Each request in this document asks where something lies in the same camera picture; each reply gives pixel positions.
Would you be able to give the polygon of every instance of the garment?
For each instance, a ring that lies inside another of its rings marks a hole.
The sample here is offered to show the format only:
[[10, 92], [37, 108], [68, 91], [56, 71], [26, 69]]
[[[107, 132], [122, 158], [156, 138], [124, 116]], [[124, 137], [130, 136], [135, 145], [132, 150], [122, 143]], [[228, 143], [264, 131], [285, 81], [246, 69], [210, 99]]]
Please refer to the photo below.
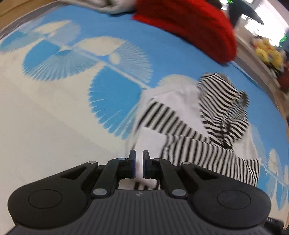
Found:
[[133, 19], [186, 39], [219, 63], [237, 54], [229, 19], [205, 0], [137, 0]]
[[151, 158], [173, 165], [189, 161], [256, 186], [260, 164], [247, 121], [248, 104], [245, 93], [220, 74], [203, 76], [197, 86], [144, 90], [129, 140], [137, 153], [136, 179], [156, 186], [156, 180], [142, 177], [142, 151], [148, 150]]
[[91, 8], [108, 14], [131, 12], [136, 4], [136, 0], [61, 0], [61, 2]]

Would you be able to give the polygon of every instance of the silver bolt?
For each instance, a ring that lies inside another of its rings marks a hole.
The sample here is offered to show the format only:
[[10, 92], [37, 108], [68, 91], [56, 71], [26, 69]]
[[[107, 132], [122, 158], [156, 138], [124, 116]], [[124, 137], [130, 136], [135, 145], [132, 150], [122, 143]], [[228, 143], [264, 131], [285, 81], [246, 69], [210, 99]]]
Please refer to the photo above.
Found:
[[104, 196], [107, 194], [107, 191], [104, 188], [96, 188], [93, 190], [93, 194], [96, 196]]
[[175, 195], [176, 197], [182, 197], [185, 196], [186, 191], [183, 189], [175, 189], [172, 191], [172, 194]]

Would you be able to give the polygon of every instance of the striped fabric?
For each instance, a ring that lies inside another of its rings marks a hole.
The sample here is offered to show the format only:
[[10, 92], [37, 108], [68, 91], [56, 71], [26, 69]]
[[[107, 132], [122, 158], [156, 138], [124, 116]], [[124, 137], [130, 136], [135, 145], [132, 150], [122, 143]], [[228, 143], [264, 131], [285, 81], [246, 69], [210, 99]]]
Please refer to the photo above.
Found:
[[137, 122], [134, 134], [146, 127], [166, 135], [159, 158], [173, 165], [188, 161], [257, 186], [259, 160], [239, 158], [232, 150], [249, 126], [247, 95], [236, 90], [223, 74], [204, 75], [198, 88], [200, 116], [209, 137], [194, 131], [174, 110], [154, 99]]

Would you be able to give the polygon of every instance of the white fabric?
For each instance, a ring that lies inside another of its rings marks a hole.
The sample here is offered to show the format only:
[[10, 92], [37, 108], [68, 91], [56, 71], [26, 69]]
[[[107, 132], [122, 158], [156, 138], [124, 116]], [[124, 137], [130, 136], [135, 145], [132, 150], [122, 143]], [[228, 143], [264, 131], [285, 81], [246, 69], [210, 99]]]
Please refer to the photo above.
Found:
[[134, 10], [136, 0], [60, 0], [108, 14], [119, 14]]
[[[176, 115], [189, 127], [193, 128], [193, 130], [208, 137], [206, 129], [201, 122], [198, 95], [199, 90], [194, 84], [178, 85], [174, 83], [144, 90], [141, 95], [132, 133], [134, 133], [138, 120], [147, 108], [147, 104], [154, 98], [154, 101], [164, 103], [166, 106], [175, 110]], [[155, 187], [156, 180], [144, 179], [142, 176], [142, 152], [143, 150], [148, 150], [151, 158], [159, 158], [165, 141], [165, 135], [146, 127], [141, 127], [136, 135], [132, 134], [128, 143], [129, 148], [134, 145], [134, 149], [136, 150], [136, 181], [152, 188]], [[234, 143], [233, 150], [237, 157], [243, 159], [258, 159], [258, 153], [253, 143], [250, 126], [243, 138]]]

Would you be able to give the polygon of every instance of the bed sheet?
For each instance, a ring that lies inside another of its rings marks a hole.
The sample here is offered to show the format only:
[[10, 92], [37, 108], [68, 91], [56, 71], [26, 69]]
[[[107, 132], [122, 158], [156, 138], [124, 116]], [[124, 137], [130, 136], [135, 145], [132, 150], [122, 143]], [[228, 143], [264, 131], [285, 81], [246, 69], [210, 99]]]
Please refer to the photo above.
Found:
[[7, 232], [12, 224], [6, 203], [17, 187], [89, 160], [106, 164], [125, 156], [143, 89], [198, 80], [208, 72], [225, 73], [248, 94], [248, 119], [262, 160], [258, 187], [271, 198], [271, 216], [286, 222], [286, 126], [254, 80], [235, 63], [220, 65], [130, 14], [66, 6], [0, 41], [0, 209], [6, 211], [0, 227], [8, 223]]

